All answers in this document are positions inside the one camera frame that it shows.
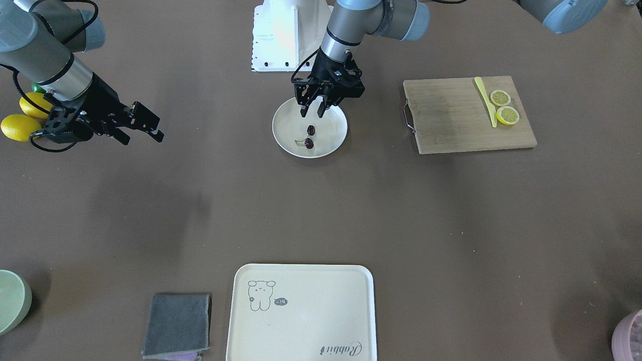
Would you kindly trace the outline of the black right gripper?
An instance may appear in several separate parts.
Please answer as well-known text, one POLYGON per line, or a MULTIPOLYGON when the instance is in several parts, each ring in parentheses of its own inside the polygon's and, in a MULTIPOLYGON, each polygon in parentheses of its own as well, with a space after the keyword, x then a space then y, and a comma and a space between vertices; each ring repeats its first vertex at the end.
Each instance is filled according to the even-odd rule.
MULTIPOLYGON (((127 118, 126 105, 117 93, 98 75, 92 76, 89 87, 74 100, 56 100, 52 92, 44 98, 53 103, 44 126, 44 137, 66 144, 90 140, 93 135, 106 135, 128 145, 130 136, 120 127, 127 118)), ((159 117, 140 101, 130 108, 130 129, 147 133, 156 142, 162 142, 164 133, 158 130, 159 117)))

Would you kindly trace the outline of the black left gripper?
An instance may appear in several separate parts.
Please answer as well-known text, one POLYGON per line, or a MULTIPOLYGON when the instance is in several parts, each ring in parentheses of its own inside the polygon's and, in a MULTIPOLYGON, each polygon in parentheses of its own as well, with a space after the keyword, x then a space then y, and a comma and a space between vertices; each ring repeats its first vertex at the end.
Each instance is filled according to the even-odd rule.
POLYGON ((315 50, 303 60, 294 75, 303 66, 312 65, 307 78, 294 78, 295 98, 300 105, 300 114, 306 117, 309 106, 316 97, 319 106, 317 115, 323 118, 327 106, 337 106, 345 98, 359 98, 365 91, 362 70, 358 68, 351 51, 346 51, 346 59, 337 62, 330 59, 320 49, 315 50))

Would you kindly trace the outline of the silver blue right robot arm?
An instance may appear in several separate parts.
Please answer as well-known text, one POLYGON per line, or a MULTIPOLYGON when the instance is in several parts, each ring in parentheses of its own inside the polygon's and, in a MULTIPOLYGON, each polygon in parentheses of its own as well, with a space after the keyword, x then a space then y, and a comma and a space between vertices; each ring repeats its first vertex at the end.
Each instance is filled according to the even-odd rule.
POLYGON ((158 116, 138 101, 121 103, 117 92, 76 57, 104 42, 98 9, 71 9, 66 1, 2 1, 2 66, 41 87, 52 105, 29 142, 41 136, 66 151, 105 135, 127 145, 130 137, 123 128, 163 140, 158 116))

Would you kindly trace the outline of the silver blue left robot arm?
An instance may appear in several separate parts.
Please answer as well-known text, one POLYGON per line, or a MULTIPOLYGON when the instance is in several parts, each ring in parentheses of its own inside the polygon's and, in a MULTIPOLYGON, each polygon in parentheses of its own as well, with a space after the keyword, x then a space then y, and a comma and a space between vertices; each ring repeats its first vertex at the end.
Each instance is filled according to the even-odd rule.
POLYGON ((606 1, 337 1, 325 27, 320 46, 308 57, 309 75, 291 76, 300 115, 316 108, 318 117, 344 99, 359 98, 365 91, 355 52, 367 36, 403 42, 420 40, 436 24, 444 44, 457 35, 481 32, 489 23, 484 16, 500 5, 507 14, 518 11, 536 19, 553 34, 568 34, 595 18, 606 1))

